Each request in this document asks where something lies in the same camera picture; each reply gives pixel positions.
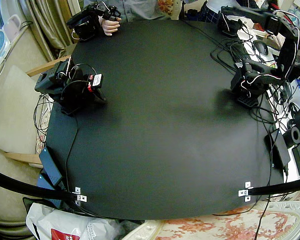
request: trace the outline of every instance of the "white bracket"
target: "white bracket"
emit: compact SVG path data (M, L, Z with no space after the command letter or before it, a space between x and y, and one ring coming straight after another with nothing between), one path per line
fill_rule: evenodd
M75 201L75 203L77 204L77 205L81 205L81 203L80 202L87 202L87 196L85 196L85 195L81 195L81 188L80 187L75 187L75 190L74 190L75 192L73 192L73 194L77 194L77 199L76 199L76 201Z
M244 183L244 188L245 189L242 189L242 190L238 191L238 196L239 197L243 197L244 196L244 201L245 202L250 202L251 196L249 196L248 190L249 189L253 189L253 187L251 186L251 182L250 181L246 181Z

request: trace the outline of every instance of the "wooden chair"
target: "wooden chair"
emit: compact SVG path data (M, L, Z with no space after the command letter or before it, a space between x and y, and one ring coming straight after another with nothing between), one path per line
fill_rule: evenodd
M26 73L16 66L9 70L0 96L0 150L5 157L43 167L36 154L37 130L33 119L40 93L35 91L36 82L30 77L69 57L48 62Z

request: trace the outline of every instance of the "plastic bag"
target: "plastic bag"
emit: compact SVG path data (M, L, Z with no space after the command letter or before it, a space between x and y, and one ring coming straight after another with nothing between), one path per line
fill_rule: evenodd
M116 220L80 216L33 203L26 225L40 240L114 240L125 231Z

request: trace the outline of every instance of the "plaid shirt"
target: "plaid shirt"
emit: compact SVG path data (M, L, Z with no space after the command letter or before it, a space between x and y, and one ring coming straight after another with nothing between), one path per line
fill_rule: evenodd
M250 7L253 9L258 9L258 6L255 0L236 0L238 4L242 7ZM199 12L198 21L207 22L207 23L218 23L219 13L212 11L207 6L207 2L205 2Z

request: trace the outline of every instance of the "black tabletop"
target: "black tabletop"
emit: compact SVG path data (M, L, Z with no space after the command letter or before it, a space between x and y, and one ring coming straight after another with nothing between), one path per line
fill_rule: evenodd
M225 38L214 24L190 23ZM108 100L76 114L68 176L87 196L84 208L121 219L194 217L245 205L238 190L247 181L267 184L267 132L234 101L233 76L210 57L215 47L172 20L125 23L76 46L74 62L104 75ZM46 143L63 171L76 128L54 104ZM273 169L271 183L282 182Z

